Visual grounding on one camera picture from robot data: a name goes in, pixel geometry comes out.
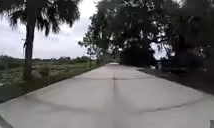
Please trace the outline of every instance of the field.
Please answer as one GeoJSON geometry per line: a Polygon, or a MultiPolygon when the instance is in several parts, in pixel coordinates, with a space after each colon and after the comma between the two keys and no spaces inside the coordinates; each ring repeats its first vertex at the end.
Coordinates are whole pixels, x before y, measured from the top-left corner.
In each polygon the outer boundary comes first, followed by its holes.
{"type": "Polygon", "coordinates": [[[0,103],[79,75],[98,66],[99,65],[96,65],[96,61],[92,62],[91,67],[88,62],[60,65],[35,65],[33,66],[33,81],[30,83],[23,81],[22,67],[0,70],[0,103]]]}

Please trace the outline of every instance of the grass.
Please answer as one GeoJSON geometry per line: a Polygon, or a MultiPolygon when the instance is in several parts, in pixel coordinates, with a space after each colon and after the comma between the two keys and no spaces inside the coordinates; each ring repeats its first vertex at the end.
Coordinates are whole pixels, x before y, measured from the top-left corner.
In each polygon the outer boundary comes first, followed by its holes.
{"type": "Polygon", "coordinates": [[[8,83],[3,86],[0,86],[0,103],[5,102],[7,100],[22,96],[27,94],[31,91],[35,91],[41,89],[43,87],[47,87],[51,84],[56,82],[72,78],[74,76],[80,75],[92,69],[98,68],[101,65],[94,65],[92,64],[91,68],[88,68],[87,63],[78,64],[74,68],[70,69],[69,71],[61,71],[57,74],[51,75],[48,77],[34,77],[33,81],[28,82],[13,82],[8,83]]]}

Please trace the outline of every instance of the palm tree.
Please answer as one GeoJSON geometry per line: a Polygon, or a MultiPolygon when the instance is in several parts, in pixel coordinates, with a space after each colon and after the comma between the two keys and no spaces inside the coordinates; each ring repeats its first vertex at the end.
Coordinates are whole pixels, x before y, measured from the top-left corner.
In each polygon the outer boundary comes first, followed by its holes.
{"type": "Polygon", "coordinates": [[[16,27],[18,23],[26,25],[25,67],[24,80],[32,79],[32,55],[34,32],[45,30],[58,33],[60,25],[69,24],[79,19],[78,4],[81,0],[0,0],[0,16],[7,16],[10,25],[16,27]]]}

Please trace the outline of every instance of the concrete road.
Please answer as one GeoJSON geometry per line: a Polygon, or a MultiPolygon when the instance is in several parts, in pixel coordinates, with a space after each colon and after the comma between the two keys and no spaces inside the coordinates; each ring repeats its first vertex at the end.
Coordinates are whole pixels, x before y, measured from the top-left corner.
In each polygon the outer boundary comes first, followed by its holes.
{"type": "Polygon", "coordinates": [[[14,128],[209,128],[214,96],[109,64],[0,105],[14,128]]]}

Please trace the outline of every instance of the overcast sky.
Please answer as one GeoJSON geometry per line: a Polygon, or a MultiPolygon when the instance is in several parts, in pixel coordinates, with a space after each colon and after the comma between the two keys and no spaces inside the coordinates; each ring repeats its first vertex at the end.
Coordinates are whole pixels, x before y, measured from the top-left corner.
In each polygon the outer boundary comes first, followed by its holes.
{"type": "MultiPolygon", "coordinates": [[[[77,42],[82,40],[90,25],[89,17],[96,11],[94,1],[96,0],[83,0],[79,6],[80,20],[76,21],[72,28],[63,25],[58,35],[50,34],[48,37],[45,37],[43,32],[36,31],[33,57],[58,58],[86,55],[86,49],[81,48],[77,42]]],[[[8,22],[0,20],[0,55],[23,58],[22,39],[25,39],[25,26],[13,30],[8,22]]]]}

